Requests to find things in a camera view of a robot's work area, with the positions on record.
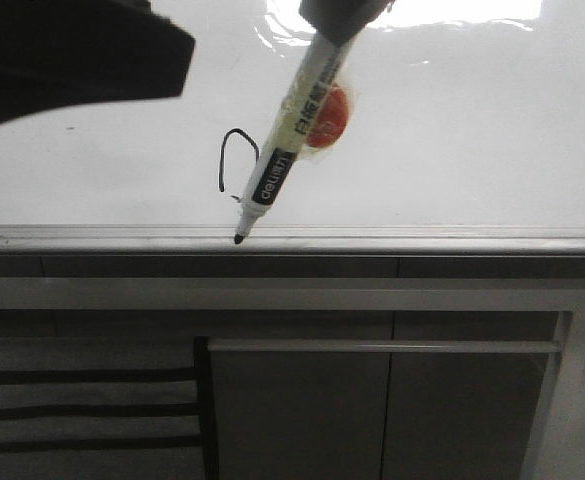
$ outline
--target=gray panel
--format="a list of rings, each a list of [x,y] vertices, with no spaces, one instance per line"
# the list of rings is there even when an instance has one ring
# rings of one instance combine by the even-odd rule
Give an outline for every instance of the gray panel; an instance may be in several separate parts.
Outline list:
[[[0,310],[0,337],[55,335],[54,314],[47,310]]]
[[[151,369],[191,366],[178,339],[0,338],[0,369]]]
[[[31,385],[0,385],[0,408],[46,405],[52,400],[66,405],[190,403],[196,401],[196,385],[194,381],[178,384],[49,384],[35,388]]]
[[[585,480],[585,312],[571,319],[532,478]]]
[[[43,275],[40,257],[0,255],[1,277],[39,277]]]
[[[43,417],[0,421],[0,442],[37,442],[83,438],[144,438],[198,435],[199,419],[189,417]]]
[[[585,278],[585,258],[413,257],[402,278]]]
[[[378,479],[388,360],[213,354],[221,477]]]
[[[202,480],[198,448],[0,455],[0,479]]]
[[[549,313],[402,313],[394,337],[541,340],[552,338],[555,319]],[[394,354],[383,478],[518,480],[546,358]]]
[[[46,256],[48,276],[68,277],[380,277],[396,276],[392,257]]]
[[[532,422],[532,429],[530,431],[530,438],[528,439],[525,458],[521,466],[521,480],[530,480],[534,477],[534,471],[539,460],[539,451],[541,450],[545,437],[554,388],[561,367],[561,360],[566,353],[568,355],[570,354],[569,350],[566,348],[570,319],[571,314],[569,312],[560,312],[557,316],[553,338],[555,341],[561,343],[563,347],[562,350],[566,349],[566,352],[557,355],[549,355],[545,363],[545,372],[543,374],[543,381],[539,392],[539,400],[534,413],[534,420]]]
[[[389,338],[386,312],[289,311],[60,311],[62,336],[178,340],[223,338]]]

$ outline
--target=whiteboard marker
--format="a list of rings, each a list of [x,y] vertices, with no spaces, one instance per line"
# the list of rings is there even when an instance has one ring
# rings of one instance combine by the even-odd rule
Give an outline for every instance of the whiteboard marker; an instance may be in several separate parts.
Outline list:
[[[241,243],[274,203],[353,41],[337,47],[314,35],[243,193],[234,243]]]

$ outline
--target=cabinet door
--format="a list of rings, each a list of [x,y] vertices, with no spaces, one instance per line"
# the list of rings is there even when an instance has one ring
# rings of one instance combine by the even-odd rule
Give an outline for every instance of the cabinet door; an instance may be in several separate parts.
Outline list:
[[[391,338],[388,313],[313,315],[277,322],[270,338]],[[214,352],[212,362],[223,480],[379,478],[389,355]]]
[[[554,314],[402,312],[402,340],[550,340]],[[544,354],[393,354],[383,478],[518,480]]]

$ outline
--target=black object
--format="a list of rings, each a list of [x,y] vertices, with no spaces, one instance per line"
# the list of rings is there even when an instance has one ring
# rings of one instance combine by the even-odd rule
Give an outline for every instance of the black object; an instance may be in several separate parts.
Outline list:
[[[224,175],[225,175],[225,147],[228,144],[228,140],[230,139],[230,137],[233,134],[238,134],[241,135],[254,149],[254,153],[256,155],[256,161],[259,161],[259,146],[256,144],[256,142],[252,139],[252,137],[250,137],[247,133],[245,133],[243,130],[241,130],[240,128],[233,128],[232,130],[230,130],[228,133],[225,134],[225,136],[223,137],[223,142],[221,142],[221,160],[219,161],[219,191],[220,192],[225,192],[225,181],[224,181]]]
[[[194,339],[194,370],[196,372],[197,404],[201,438],[203,441],[203,464],[205,480],[219,479],[219,440],[214,410],[214,388],[212,384],[212,356],[208,346],[209,337]]]
[[[340,47],[376,19],[392,0],[303,0],[299,13]]]
[[[0,0],[0,123],[178,96],[194,43],[146,0]]]
[[[61,388],[68,384],[85,384],[86,392],[92,392],[95,398],[108,398],[112,395],[112,384],[125,382],[134,384],[135,389],[144,398],[144,403],[124,404],[93,404],[93,403],[58,403],[54,398],[41,404],[32,405],[27,400],[21,405],[0,408],[0,422],[21,426],[27,434],[17,435],[16,440],[0,441],[0,454],[55,451],[98,451],[98,450],[151,450],[151,449],[183,449],[196,448],[203,456],[206,480],[219,478],[219,453],[214,411],[214,395],[212,385],[211,355],[208,350],[209,339],[197,337],[193,343],[193,366],[180,368],[158,369],[116,369],[116,370],[0,370],[0,389],[18,385],[24,392],[35,391],[40,385],[50,384]],[[76,355],[72,350],[68,355]],[[196,402],[164,403],[156,397],[152,384],[172,383],[172,395],[182,392],[184,382],[196,382]],[[28,424],[23,421],[32,419],[50,419],[69,417],[90,419],[94,430],[93,435],[73,438],[71,432],[64,432],[61,438],[49,438],[49,428],[44,424]],[[189,432],[188,423],[183,422],[179,434],[140,433],[129,437],[117,429],[112,423],[95,424],[95,419],[120,419],[120,425],[131,425],[136,420],[173,417],[175,424],[187,417],[196,417],[199,432]]]

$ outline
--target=chair backrest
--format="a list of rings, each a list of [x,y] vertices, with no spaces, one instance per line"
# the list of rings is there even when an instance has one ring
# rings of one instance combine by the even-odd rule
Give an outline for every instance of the chair backrest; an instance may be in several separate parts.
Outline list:
[[[71,344],[66,354],[81,355]],[[205,479],[215,480],[218,450],[206,338],[195,339],[193,360],[193,366],[176,368],[54,369],[49,359],[38,362],[44,365],[40,369],[31,368],[31,361],[24,361],[23,369],[1,368],[0,454],[194,447],[202,452]]]

